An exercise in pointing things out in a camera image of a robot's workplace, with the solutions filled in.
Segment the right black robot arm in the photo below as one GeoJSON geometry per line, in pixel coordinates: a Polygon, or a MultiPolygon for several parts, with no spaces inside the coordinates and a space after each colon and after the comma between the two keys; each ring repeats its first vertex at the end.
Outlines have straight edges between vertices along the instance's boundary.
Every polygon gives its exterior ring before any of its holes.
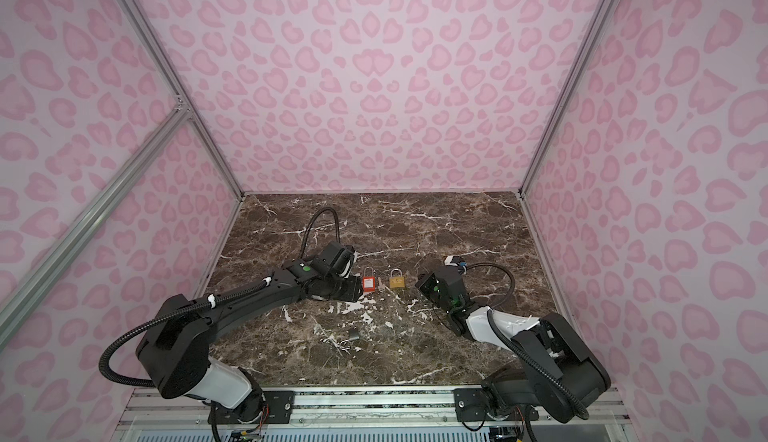
{"type": "Polygon", "coordinates": [[[506,349],[520,366],[502,367],[478,389],[456,389],[457,420],[524,420],[526,411],[537,407],[560,423],[588,419],[588,407],[612,385],[602,363],[558,313],[515,316],[473,300],[463,280],[469,269],[463,262],[449,263],[422,275],[416,288],[446,315],[451,332],[506,349]]]}

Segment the brass padlock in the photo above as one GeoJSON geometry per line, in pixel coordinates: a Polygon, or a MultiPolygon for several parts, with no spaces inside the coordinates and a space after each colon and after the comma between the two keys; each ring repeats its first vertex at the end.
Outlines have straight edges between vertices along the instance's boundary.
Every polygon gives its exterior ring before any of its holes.
{"type": "Polygon", "coordinates": [[[400,269],[393,269],[389,277],[389,288],[391,290],[401,290],[406,288],[404,273],[400,269]]]}

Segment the red padlock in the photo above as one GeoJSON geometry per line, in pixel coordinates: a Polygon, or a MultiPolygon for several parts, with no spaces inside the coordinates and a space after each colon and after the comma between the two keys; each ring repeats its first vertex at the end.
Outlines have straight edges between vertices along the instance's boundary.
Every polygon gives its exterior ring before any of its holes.
{"type": "Polygon", "coordinates": [[[366,267],[363,269],[362,274],[362,289],[364,294],[370,294],[377,291],[378,278],[376,277],[372,267],[366,267]]]}

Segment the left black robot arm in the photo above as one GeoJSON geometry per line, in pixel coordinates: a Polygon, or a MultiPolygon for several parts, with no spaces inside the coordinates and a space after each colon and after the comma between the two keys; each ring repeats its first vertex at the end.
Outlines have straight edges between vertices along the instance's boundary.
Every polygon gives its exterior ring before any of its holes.
{"type": "Polygon", "coordinates": [[[154,319],[105,349],[99,371],[117,384],[155,388],[165,399],[207,400],[242,421],[251,421],[266,405],[261,387],[245,370],[212,358],[210,346],[275,308],[304,300],[357,301],[363,288],[361,277],[351,272],[355,260],[352,246],[333,241],[319,253],[288,262],[238,290],[194,300],[173,296],[154,319]],[[148,375],[145,379],[120,374],[110,366],[117,350],[134,338],[140,340],[135,355],[148,375]]]}

